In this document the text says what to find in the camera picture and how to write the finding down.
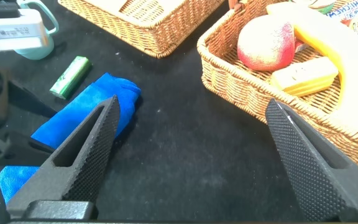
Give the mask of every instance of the yellow plastic object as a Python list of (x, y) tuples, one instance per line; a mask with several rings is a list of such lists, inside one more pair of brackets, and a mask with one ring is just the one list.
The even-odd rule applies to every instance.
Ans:
[(291, 2), (267, 6), (269, 14), (289, 19), (295, 36), (327, 56), (339, 70), (341, 93), (335, 117), (358, 128), (358, 35), (328, 16)]
[(270, 84), (288, 94), (305, 96), (329, 88), (336, 75), (335, 65), (329, 58), (321, 57), (273, 72)]

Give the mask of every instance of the cup handle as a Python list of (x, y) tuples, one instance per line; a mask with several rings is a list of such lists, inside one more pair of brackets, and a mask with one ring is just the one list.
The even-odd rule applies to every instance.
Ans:
[(43, 4), (42, 1), (40, 0), (21, 0), (17, 2), (19, 5), (29, 5), (29, 4), (36, 4), (39, 6), (39, 8), (41, 8), (43, 10), (44, 13), (46, 13), (46, 15), (49, 17), (49, 19), (52, 21), (53, 25), (55, 26), (55, 28), (53, 28), (52, 30), (48, 30), (47, 32), (49, 35), (54, 35), (59, 31), (59, 23), (57, 22), (55, 16), (50, 12), (50, 10), (48, 9), (48, 7), (46, 5)]

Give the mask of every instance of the basket rim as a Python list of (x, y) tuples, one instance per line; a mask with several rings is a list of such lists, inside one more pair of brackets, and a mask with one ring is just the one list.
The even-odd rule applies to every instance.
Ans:
[(223, 24), (232, 18), (236, 13), (241, 13), (244, 10), (244, 7), (241, 7), (238, 10), (230, 9), (224, 16), (222, 16), (212, 27), (210, 27), (199, 39), (197, 42), (197, 51), (201, 57), (212, 64), (213, 66), (226, 71), (231, 74), (234, 78), (250, 83), (255, 88), (261, 89), (262, 91), (272, 95), (274, 98), (286, 103), (287, 105), (292, 106), (293, 108), (301, 111), (304, 114), (307, 114), (312, 119), (318, 119), (319, 123), (329, 128), (332, 128), (335, 131), (338, 131), (342, 134), (345, 134), (350, 139), (358, 141), (358, 131), (355, 128), (344, 124), (332, 114), (327, 114), (322, 110), (315, 108), (304, 101), (300, 100), (299, 97), (291, 96), (288, 93), (280, 91), (261, 79), (251, 75), (250, 73), (241, 70), (240, 68), (235, 67), (229, 62), (224, 61), (223, 59), (213, 55), (206, 42), (212, 38), (212, 36), (223, 26)]
[[(69, 0), (58, 0), (59, 4), (62, 4), (62, 1), (69, 1)], [(178, 4), (175, 8), (171, 9), (170, 11), (167, 11), (167, 12), (163, 12), (161, 15), (157, 16), (156, 19), (154, 19), (153, 21), (150, 21), (150, 22), (142, 22), (142, 21), (139, 21), (137, 19), (134, 19), (133, 17), (130, 17), (130, 16), (127, 16), (125, 15), (124, 13), (118, 11), (118, 12), (115, 12), (115, 13), (111, 13), (111, 12), (108, 12), (108, 11), (105, 11), (104, 9), (101, 9), (99, 8), (98, 6), (95, 6), (91, 3), (88, 3), (84, 0), (75, 0), (75, 1), (83, 1), (87, 4), (90, 4), (92, 5), (93, 7), (97, 7), (99, 10), (102, 10), (104, 11), (105, 13), (107, 14), (110, 14), (112, 16), (115, 16), (125, 22), (128, 22), (138, 28), (141, 28), (141, 29), (154, 29), (156, 28), (157, 26), (159, 26), (161, 23), (165, 22), (167, 19), (169, 19), (169, 17), (172, 16), (172, 14), (176, 13), (177, 10), (179, 10), (180, 8), (183, 7), (184, 4), (186, 4), (187, 2), (189, 2), (190, 0), (183, 0), (180, 4)]]

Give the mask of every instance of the textured gripper pad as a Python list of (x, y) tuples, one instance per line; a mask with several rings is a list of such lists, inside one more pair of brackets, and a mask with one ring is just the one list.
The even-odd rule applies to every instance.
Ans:
[(311, 222), (337, 217), (346, 203), (316, 162), (291, 118), (270, 101), (266, 119), (305, 218)]
[(96, 202), (119, 122), (119, 107), (114, 107), (114, 103), (117, 105), (111, 102), (105, 106), (98, 129), (88, 136), (91, 141), (85, 146), (88, 150), (81, 158), (83, 164), (76, 169), (71, 184), (63, 193), (64, 200)]

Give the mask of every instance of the white charger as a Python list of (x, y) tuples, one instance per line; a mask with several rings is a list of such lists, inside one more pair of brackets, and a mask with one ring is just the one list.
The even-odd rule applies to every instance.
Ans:
[(19, 9), (20, 17), (0, 19), (0, 51), (32, 49), (48, 45), (41, 14)]

